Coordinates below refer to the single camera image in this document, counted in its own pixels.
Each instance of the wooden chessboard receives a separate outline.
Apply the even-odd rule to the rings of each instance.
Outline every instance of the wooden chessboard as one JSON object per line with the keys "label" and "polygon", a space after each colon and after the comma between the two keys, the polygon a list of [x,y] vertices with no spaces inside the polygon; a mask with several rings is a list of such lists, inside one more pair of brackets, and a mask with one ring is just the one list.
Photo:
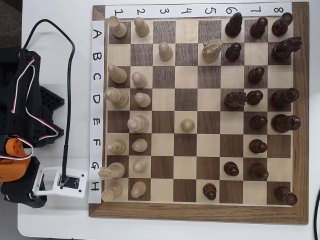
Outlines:
{"label": "wooden chessboard", "polygon": [[[114,83],[104,75],[104,90],[119,88],[130,100],[126,107],[115,108],[104,99],[103,146],[122,139],[126,150],[115,155],[103,150],[103,166],[120,162],[125,174],[120,179],[102,183],[104,191],[111,182],[120,183],[122,194],[112,202],[90,204],[90,217],[178,219],[257,223],[308,223],[308,140],[309,140],[309,6],[292,3],[293,23],[287,33],[276,37],[271,31],[278,17],[267,17],[268,26],[260,39],[250,36],[250,26],[257,17],[244,17],[242,30],[236,38],[225,34],[228,18],[145,19],[150,33],[137,36],[133,19],[120,19],[127,34],[115,38],[105,20],[105,6],[93,7],[93,20],[105,20],[104,69],[115,65],[127,73],[127,81]],[[279,64],[271,57],[277,42],[302,36],[301,50]],[[203,42],[221,38],[223,46],[217,61],[208,64],[201,56]],[[162,61],[160,42],[167,42],[173,57]],[[239,59],[233,63],[225,57],[234,42],[242,46]],[[265,74],[253,85],[248,73],[262,66]],[[131,75],[140,72],[148,83],[136,89]],[[270,105],[270,96],[278,90],[295,87],[300,98],[279,111]],[[262,91],[258,105],[246,104],[231,110],[224,103],[229,92]],[[151,97],[151,104],[141,108],[134,101],[136,93]],[[278,133],[271,127],[277,114],[295,115],[301,119],[297,131]],[[130,117],[143,115],[149,120],[145,133],[130,132]],[[249,127],[255,115],[268,118],[260,130]],[[195,128],[185,133],[180,128],[183,119],[192,119]],[[131,146],[136,139],[145,139],[147,150],[135,152]],[[265,153],[249,150],[249,142],[260,139],[267,143]],[[148,167],[144,173],[133,171],[134,162],[143,158]],[[234,162],[239,175],[224,172],[224,164]],[[255,180],[248,174],[253,162],[262,163],[269,172],[266,181]],[[134,183],[147,186],[139,198],[131,197]],[[203,186],[213,183],[217,188],[214,201],[203,194]],[[287,206],[274,197],[274,189],[286,186],[294,192],[298,203]]]}

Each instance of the white table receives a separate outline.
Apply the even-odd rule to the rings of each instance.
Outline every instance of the white table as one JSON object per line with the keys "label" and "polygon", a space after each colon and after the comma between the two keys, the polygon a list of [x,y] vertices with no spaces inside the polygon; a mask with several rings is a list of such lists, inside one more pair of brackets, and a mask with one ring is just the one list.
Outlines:
{"label": "white table", "polygon": [[[18,229],[27,237],[63,239],[245,239],[301,240],[313,239],[313,215],[318,194],[320,160],[320,81],[319,55],[316,48],[320,39],[319,0],[310,1],[310,150],[309,150],[309,225],[265,225],[244,223],[217,223],[169,220],[101,219],[88,217],[88,198],[49,197],[46,206],[32,209],[18,206]],[[218,0],[157,0],[155,4],[214,3]],[[224,0],[234,2],[275,2],[274,0]],[[150,4],[136,0],[134,4]],[[41,19],[50,19],[74,41],[76,52],[72,63],[72,116],[68,167],[89,169],[89,93],[92,34],[92,6],[130,4],[130,0],[24,0],[22,15],[22,43],[33,25]],[[47,23],[42,23],[34,34],[28,49],[41,56],[40,84],[67,99],[67,64],[71,46]],[[66,128],[67,106],[56,110],[54,123]],[[45,167],[62,163],[64,137],[55,144],[37,149],[35,155]]]}

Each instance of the black cable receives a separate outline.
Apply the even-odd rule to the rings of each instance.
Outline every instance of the black cable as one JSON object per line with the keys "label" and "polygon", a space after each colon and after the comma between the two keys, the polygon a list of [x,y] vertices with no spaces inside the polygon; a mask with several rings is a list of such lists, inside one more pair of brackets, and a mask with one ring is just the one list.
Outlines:
{"label": "black cable", "polygon": [[33,36],[36,28],[38,27],[39,24],[47,22],[54,26],[72,45],[72,51],[70,54],[69,62],[68,62],[68,70],[67,70],[67,95],[68,95],[68,107],[67,107],[67,117],[66,117],[66,133],[65,133],[65,142],[64,142],[64,147],[63,147],[63,157],[62,157],[62,178],[61,178],[61,183],[65,182],[66,178],[66,168],[67,168],[67,158],[68,158],[68,143],[69,143],[69,134],[70,134],[70,121],[71,121],[71,64],[72,64],[72,59],[74,58],[75,51],[76,51],[76,46],[74,42],[70,39],[70,37],[65,34],[64,31],[61,30],[60,27],[58,27],[55,23],[48,19],[42,19],[38,21],[32,28],[30,35],[28,39],[26,40],[23,48],[26,49],[31,37]]}

